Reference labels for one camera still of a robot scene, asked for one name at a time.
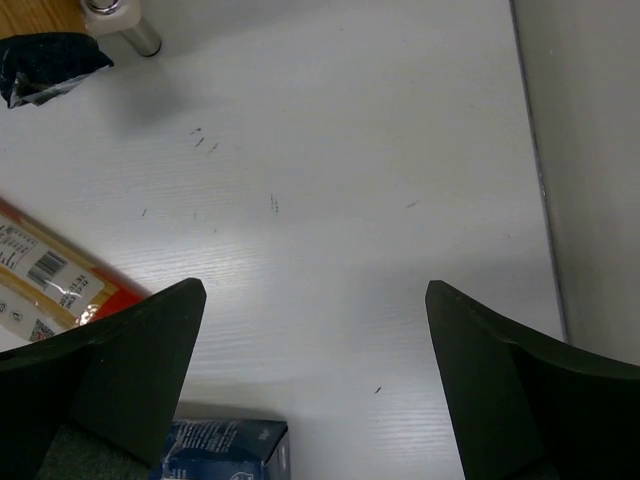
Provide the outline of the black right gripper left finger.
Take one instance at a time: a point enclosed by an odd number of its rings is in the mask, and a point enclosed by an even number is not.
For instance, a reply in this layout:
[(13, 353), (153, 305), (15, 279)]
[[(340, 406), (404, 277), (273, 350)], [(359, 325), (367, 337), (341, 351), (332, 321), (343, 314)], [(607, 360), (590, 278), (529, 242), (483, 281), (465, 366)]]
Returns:
[(146, 479), (206, 303), (185, 279), (119, 313), (1, 354), (4, 479)]

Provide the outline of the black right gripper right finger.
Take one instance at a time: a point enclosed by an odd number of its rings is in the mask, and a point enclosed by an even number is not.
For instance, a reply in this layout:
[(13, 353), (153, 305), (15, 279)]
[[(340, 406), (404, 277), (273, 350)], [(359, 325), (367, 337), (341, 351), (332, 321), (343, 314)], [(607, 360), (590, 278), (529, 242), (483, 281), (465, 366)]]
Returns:
[(639, 368), (498, 314), (444, 281), (426, 313), (468, 479), (636, 479)]

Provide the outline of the spaghetti pack red yellow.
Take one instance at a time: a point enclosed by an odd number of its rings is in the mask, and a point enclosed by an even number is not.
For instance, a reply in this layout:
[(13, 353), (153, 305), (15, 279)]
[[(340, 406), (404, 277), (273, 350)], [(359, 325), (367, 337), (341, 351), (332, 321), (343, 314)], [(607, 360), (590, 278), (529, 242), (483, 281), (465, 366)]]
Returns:
[(1, 202), (1, 328), (29, 343), (123, 311), (141, 287)]

